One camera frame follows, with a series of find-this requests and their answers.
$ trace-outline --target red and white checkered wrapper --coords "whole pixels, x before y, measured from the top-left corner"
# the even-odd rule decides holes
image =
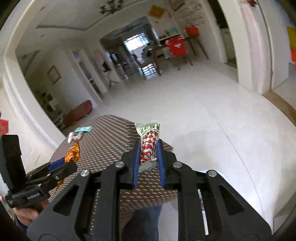
[[[148,124],[136,123],[135,127],[141,137],[142,152],[140,165],[156,158],[156,142],[159,138],[159,122],[156,120]]]

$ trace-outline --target picture frame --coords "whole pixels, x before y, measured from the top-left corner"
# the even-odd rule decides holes
[[[169,2],[174,11],[185,5],[185,0],[169,0]]]
[[[149,16],[162,19],[166,9],[153,5],[148,13]]]
[[[47,76],[53,85],[61,78],[61,75],[55,65],[47,72]]]

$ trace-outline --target metal screw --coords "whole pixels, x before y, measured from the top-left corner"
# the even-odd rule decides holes
[[[210,171],[208,172],[208,175],[209,175],[210,177],[215,177],[215,176],[217,176],[217,173],[216,173],[214,170],[210,170]]]
[[[80,175],[81,175],[82,177],[86,177],[86,176],[88,176],[88,175],[89,175],[89,170],[83,170],[83,171],[80,173]]]
[[[179,162],[179,161],[176,161],[176,162],[174,162],[173,166],[174,166],[175,168],[180,168],[180,167],[182,167],[182,163]]]
[[[115,163],[115,166],[116,167],[123,167],[124,166],[124,162],[118,161],[118,162]]]

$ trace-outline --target blue gripper pad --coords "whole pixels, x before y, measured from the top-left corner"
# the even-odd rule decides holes
[[[64,164],[65,164],[65,158],[63,157],[63,158],[61,158],[61,159],[59,159],[59,160],[57,160],[57,161],[55,161],[55,162],[52,162],[52,163],[50,164],[48,170],[51,172],[51,171],[53,171],[53,170],[55,170],[55,169],[61,167],[61,166],[64,165]]]
[[[160,139],[156,143],[156,153],[157,153],[157,161],[158,161],[158,170],[160,175],[160,184],[162,188],[164,188],[165,186],[165,165],[163,163],[164,149],[162,146],[162,141]]]
[[[133,188],[136,188],[139,175],[140,157],[141,157],[141,142],[139,139],[136,140],[135,145],[135,161],[133,165]]]

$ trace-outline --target chandelier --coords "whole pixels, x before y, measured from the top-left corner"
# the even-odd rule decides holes
[[[123,0],[118,0],[118,5],[115,5],[115,0],[111,0],[107,2],[109,6],[102,6],[101,8],[101,14],[107,16],[109,14],[114,14],[117,11],[122,10]]]

